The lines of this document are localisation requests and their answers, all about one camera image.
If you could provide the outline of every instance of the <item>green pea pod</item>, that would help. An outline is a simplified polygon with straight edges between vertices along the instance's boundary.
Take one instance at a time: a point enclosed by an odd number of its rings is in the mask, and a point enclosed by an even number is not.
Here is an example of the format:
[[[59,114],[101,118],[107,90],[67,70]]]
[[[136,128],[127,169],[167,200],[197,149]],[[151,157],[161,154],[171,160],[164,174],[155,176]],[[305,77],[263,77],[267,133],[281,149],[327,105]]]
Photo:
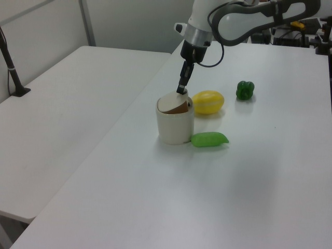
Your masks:
[[[213,147],[229,143],[225,135],[219,132],[203,132],[191,137],[191,143],[195,147]]]
[[[238,83],[237,97],[239,100],[249,100],[254,94],[254,89],[254,83],[241,81]]]

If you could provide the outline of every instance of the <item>black cable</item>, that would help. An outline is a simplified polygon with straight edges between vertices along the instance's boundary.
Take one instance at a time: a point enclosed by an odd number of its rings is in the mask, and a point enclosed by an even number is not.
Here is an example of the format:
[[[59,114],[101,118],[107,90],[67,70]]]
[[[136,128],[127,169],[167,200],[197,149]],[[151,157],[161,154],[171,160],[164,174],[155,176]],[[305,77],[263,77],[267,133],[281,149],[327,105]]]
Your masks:
[[[222,46],[222,50],[223,50],[222,57],[221,57],[221,59],[220,59],[216,64],[214,64],[214,65],[204,65],[204,64],[201,64],[201,63],[199,63],[198,61],[196,61],[196,59],[195,59],[195,50],[193,50],[193,52],[192,52],[192,60],[193,60],[195,63],[197,63],[198,65],[203,66],[203,67],[211,68],[211,67],[218,66],[218,65],[223,61],[223,59],[224,59],[224,55],[225,55],[224,45],[221,44],[221,46]]]
[[[10,90],[9,90],[9,69],[7,70],[7,88],[8,88],[8,94],[11,96]]]
[[[282,36],[280,36],[278,45],[281,45],[281,39],[284,38],[286,35],[290,34],[291,32],[293,32],[293,30],[290,30],[290,31],[286,32],[285,34],[283,34]]]
[[[298,35],[302,35],[302,33],[296,34],[293,39],[295,40]]]
[[[209,15],[207,16],[207,22],[208,22],[208,24],[209,24],[209,26],[211,27],[212,30],[213,30],[213,27],[212,27],[212,23],[211,23],[211,21],[210,21],[210,17],[211,17],[211,15],[212,15],[214,12],[216,12],[217,10],[219,10],[220,8],[222,8],[222,7],[224,7],[225,5],[227,5],[227,4],[229,4],[229,3],[222,4],[222,5],[218,6],[217,8],[214,8],[214,9],[209,13]],[[203,66],[203,67],[207,67],[207,68],[212,68],[212,67],[218,66],[218,65],[223,61],[223,59],[224,59],[224,55],[225,55],[225,48],[224,48],[224,45],[221,43],[221,41],[218,40],[218,42],[219,42],[219,43],[221,44],[221,46],[222,46],[223,54],[222,54],[221,59],[220,59],[216,64],[214,64],[214,65],[204,65],[204,64],[202,64],[202,63],[196,61],[196,59],[195,59],[195,50],[193,50],[193,52],[192,52],[192,60],[193,60],[195,63],[197,63],[198,65]]]
[[[0,33],[1,33],[1,36],[3,37],[4,41],[5,41],[5,46],[7,47],[7,39],[5,37],[5,34],[0,26]],[[10,93],[10,90],[9,90],[9,69],[7,69],[7,88],[8,88],[8,94],[9,96],[11,96],[11,93]]]
[[[7,45],[7,40],[6,40],[6,37],[5,37],[4,32],[3,32],[2,29],[1,29],[1,26],[0,26],[0,32],[1,32],[2,37],[3,37],[4,40],[5,40],[5,44]]]

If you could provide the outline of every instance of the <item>white cup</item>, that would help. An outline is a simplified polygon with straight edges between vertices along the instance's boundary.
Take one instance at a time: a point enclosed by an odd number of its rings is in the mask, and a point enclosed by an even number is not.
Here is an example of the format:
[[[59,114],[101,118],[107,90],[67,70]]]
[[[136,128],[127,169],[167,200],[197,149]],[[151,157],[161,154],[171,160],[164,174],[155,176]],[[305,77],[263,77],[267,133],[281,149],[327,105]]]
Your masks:
[[[166,144],[185,144],[193,135],[194,109],[192,99],[188,98],[189,111],[179,114],[165,114],[156,106],[159,138]]]

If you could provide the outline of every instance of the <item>metal frame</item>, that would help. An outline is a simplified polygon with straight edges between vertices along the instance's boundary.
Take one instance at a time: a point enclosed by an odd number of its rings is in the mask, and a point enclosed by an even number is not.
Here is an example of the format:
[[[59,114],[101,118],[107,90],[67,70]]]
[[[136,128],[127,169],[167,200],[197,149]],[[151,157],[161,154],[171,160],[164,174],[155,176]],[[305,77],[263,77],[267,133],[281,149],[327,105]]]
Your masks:
[[[79,0],[79,7],[81,10],[82,18],[83,18],[83,24],[85,28],[85,32],[87,34],[87,39],[89,46],[96,46],[95,44],[95,39],[94,39],[94,34],[93,34],[93,29],[92,29],[92,23],[91,23],[91,18],[89,14],[89,8],[86,0]]]

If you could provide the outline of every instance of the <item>black stand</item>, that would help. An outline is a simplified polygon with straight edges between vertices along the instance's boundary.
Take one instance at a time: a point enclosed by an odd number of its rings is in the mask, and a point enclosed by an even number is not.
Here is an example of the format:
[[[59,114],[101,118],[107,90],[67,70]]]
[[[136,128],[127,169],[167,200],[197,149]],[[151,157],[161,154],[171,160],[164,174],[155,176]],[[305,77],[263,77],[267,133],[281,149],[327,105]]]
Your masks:
[[[20,78],[19,78],[19,76],[16,72],[16,69],[14,67],[14,64],[11,60],[11,57],[10,57],[10,54],[9,54],[9,51],[8,51],[8,48],[7,48],[7,42],[5,40],[5,36],[2,33],[2,30],[0,30],[0,32],[1,32],[0,33],[0,49],[1,49],[1,52],[4,56],[4,58],[5,58],[8,70],[10,72],[10,75],[12,77],[12,80],[13,80],[13,82],[15,84],[15,88],[16,88],[16,91],[14,93],[12,93],[11,95],[16,96],[16,97],[22,97],[26,93],[30,92],[30,89],[29,88],[24,88],[22,86]]]

